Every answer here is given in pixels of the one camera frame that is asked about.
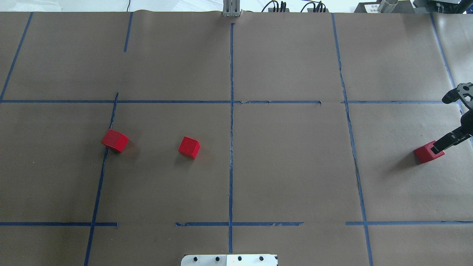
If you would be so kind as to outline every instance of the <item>red cube held by gripper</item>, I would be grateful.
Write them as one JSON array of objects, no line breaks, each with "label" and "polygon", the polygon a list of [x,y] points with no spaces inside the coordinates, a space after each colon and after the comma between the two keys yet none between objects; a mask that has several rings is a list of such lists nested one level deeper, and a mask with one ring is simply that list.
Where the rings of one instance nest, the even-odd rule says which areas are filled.
[{"label": "red cube held by gripper", "polygon": [[201,144],[197,140],[184,137],[182,139],[181,146],[179,146],[179,153],[189,158],[195,159],[200,148]]},{"label": "red cube held by gripper", "polygon": [[445,155],[444,151],[435,154],[431,149],[434,146],[435,141],[429,142],[422,147],[419,147],[414,150],[415,155],[419,158],[421,163],[426,163],[437,159],[438,157]]},{"label": "red cube held by gripper", "polygon": [[102,144],[115,151],[122,152],[125,145],[128,143],[128,138],[122,133],[109,129],[105,134]]}]

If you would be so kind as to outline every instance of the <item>white metal plate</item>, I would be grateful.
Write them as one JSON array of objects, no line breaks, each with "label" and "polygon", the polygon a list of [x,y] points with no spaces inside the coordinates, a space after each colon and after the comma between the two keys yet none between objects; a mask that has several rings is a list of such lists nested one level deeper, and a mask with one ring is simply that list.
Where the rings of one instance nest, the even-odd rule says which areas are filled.
[{"label": "white metal plate", "polygon": [[181,266],[278,266],[278,255],[231,254],[231,255],[186,255]]}]

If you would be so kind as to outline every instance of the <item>white label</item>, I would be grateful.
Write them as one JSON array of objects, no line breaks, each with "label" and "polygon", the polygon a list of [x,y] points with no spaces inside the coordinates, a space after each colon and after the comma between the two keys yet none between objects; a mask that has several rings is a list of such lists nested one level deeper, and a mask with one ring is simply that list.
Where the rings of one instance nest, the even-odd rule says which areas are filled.
[{"label": "white label", "polygon": [[365,5],[367,13],[379,13],[378,11],[379,4]]}]

